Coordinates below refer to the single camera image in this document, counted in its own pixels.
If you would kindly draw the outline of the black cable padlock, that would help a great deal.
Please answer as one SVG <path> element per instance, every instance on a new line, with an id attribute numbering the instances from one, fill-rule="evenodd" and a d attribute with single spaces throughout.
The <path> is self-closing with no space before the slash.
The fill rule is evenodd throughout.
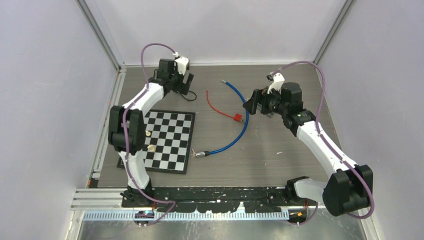
<path id="1" fill-rule="evenodd" d="M 181 93 L 180 96 L 188 102 L 194 102 L 198 98 L 197 94 L 194 91 L 191 91 L 191 90 L 189 90 L 187 92 L 187 94 Z"/>

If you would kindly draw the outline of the red cable padlock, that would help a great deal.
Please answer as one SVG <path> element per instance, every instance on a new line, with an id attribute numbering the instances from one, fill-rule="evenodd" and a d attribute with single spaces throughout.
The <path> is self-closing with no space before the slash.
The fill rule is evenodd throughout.
<path id="1" fill-rule="evenodd" d="M 242 115 L 241 114 L 239 114 L 239 113 L 236 113 L 235 115 L 230 115 L 230 114 L 227 114 L 227 113 L 225 113 L 225 112 L 222 112 L 222 111 L 220 111 L 220 110 L 218 110 L 217 108 L 215 108 L 213 105 L 212 105 L 212 103 L 211 103 L 211 101 L 210 101 L 210 98 L 209 98 L 209 90 L 208 89 L 206 89 L 206 101 L 207 101 L 207 103 L 208 103 L 208 105 L 210 106 L 210 108 L 211 109 L 213 109 L 215 112 L 217 112 L 218 114 L 221 114 L 221 115 L 223 115 L 223 116 L 225 116 L 225 117 L 228 117 L 228 118 L 231 118 L 231 119 L 233 119 L 234 121 L 236 121 L 236 122 L 242 122 L 243 121 L 243 117 L 242 117 Z"/>

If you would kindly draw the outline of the blue cable lock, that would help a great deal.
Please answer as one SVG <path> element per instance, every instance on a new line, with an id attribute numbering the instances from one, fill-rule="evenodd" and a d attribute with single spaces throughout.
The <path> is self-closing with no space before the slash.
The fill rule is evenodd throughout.
<path id="1" fill-rule="evenodd" d="M 249 118 L 249 113 L 248 113 L 247 110 L 245 111 L 245 117 L 243 117 L 243 118 L 247 120 L 247 123 L 243 124 L 243 128 L 242 128 L 240 134 L 233 141 L 231 141 L 229 144 L 227 144 L 226 146 L 221 147 L 219 149 L 212 150 L 212 151 L 205 150 L 205 151 L 195 152 L 193 149 L 191 149 L 191 153 L 189 154 L 189 156 L 191 158 L 204 158 L 204 157 L 208 157 L 210 155 L 222 153 L 222 152 L 230 149 L 232 146 L 234 146 L 242 138 L 242 136 L 245 134 L 245 132 L 248 128 L 250 118 Z"/>

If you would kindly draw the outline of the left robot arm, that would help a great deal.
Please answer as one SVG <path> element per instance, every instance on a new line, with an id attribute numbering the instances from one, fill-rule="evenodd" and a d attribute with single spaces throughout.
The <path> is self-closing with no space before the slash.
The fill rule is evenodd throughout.
<path id="1" fill-rule="evenodd" d="M 160 59 L 143 89 L 129 102 L 114 105 L 109 111 L 108 143 L 122 159 L 128 178 L 123 197 L 141 207 L 148 207 L 154 201 L 142 156 L 147 136 L 144 117 L 169 92 L 188 93 L 194 78 L 189 68 L 190 60 L 185 56 Z"/>

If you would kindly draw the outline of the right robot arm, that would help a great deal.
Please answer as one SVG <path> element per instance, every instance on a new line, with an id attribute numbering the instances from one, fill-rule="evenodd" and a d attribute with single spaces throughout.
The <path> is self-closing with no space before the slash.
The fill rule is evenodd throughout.
<path id="1" fill-rule="evenodd" d="M 298 83 L 282 84 L 280 90 L 255 89 L 243 103 L 254 115 L 278 114 L 284 126 L 304 143 L 325 170 L 328 180 L 316 181 L 307 176 L 286 182 L 285 198 L 291 205 L 304 199 L 322 203 L 333 216 L 349 215 L 357 219 L 370 217 L 375 210 L 373 171 L 368 165 L 358 165 L 344 154 L 325 133 L 317 117 L 304 108 L 303 92 Z"/>

